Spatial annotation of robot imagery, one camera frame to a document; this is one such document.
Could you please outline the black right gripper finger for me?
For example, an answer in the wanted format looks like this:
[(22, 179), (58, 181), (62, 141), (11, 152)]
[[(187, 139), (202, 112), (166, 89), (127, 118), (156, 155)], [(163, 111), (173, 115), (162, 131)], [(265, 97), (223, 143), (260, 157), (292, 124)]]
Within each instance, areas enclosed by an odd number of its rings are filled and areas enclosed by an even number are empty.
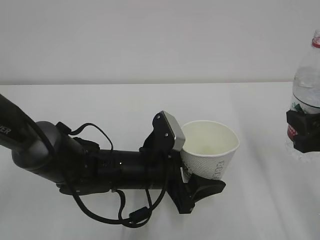
[(289, 110), (286, 112), (288, 136), (293, 147), (301, 153), (320, 151), (320, 114), (305, 114)]

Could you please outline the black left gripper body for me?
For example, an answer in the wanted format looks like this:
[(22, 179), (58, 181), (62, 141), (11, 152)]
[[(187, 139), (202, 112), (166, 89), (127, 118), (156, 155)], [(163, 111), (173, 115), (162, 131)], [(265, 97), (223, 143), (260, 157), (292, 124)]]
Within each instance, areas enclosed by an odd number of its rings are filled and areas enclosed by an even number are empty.
[(160, 190), (157, 199), (150, 205), (149, 210), (155, 210), (164, 195), (168, 194), (179, 214), (190, 214), (195, 207), (191, 197), (190, 187), (183, 182), (181, 174), (182, 159), (177, 151), (164, 154), (151, 148), (140, 147), (139, 153), (143, 159), (142, 183), (138, 185), (140, 190)]

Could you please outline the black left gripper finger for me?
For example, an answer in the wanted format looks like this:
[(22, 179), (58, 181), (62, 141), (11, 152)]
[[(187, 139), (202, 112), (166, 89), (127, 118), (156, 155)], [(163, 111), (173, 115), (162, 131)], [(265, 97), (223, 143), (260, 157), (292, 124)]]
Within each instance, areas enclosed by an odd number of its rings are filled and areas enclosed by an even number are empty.
[(221, 193), (226, 186), (222, 180), (207, 179), (192, 174), (187, 183), (187, 207), (194, 208), (195, 203), (212, 195)]

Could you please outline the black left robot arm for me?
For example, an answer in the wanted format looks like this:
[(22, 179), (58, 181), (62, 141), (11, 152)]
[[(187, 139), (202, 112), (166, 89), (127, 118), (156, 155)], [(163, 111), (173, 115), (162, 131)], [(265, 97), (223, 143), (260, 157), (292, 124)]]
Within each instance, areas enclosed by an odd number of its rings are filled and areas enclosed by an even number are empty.
[(177, 120), (160, 111), (152, 120), (152, 132), (138, 151), (101, 149), (62, 122), (33, 121), (17, 105), (0, 98), (0, 144), (11, 150), (13, 162), (26, 171), (55, 183), (71, 195), (82, 210), (81, 196), (116, 190), (160, 190), (150, 207), (132, 212), (137, 222), (152, 212), (168, 194), (180, 214), (190, 214), (195, 203), (225, 188), (221, 180), (192, 174), (183, 181), (181, 151), (185, 142)]

